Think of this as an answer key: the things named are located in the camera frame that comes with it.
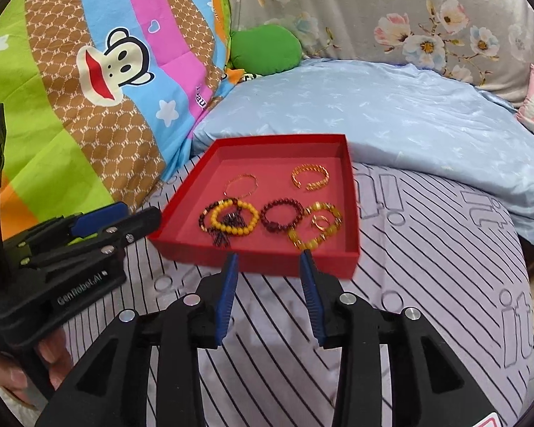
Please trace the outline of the left hand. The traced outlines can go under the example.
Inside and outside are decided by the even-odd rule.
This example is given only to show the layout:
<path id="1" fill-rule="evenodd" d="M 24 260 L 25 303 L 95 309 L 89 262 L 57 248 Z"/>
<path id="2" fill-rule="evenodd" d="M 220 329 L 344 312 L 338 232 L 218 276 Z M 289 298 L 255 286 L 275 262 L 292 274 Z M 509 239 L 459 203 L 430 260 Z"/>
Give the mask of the left hand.
<path id="1" fill-rule="evenodd" d="M 73 367 L 65 330 L 60 328 L 50 333 L 37 344 L 35 350 L 39 355 L 36 369 L 47 369 L 50 383 L 57 389 Z M 34 407 L 34 403 L 27 396 L 30 383 L 34 383 L 34 377 L 24 372 L 19 361 L 0 352 L 0 388 L 17 401 Z"/>

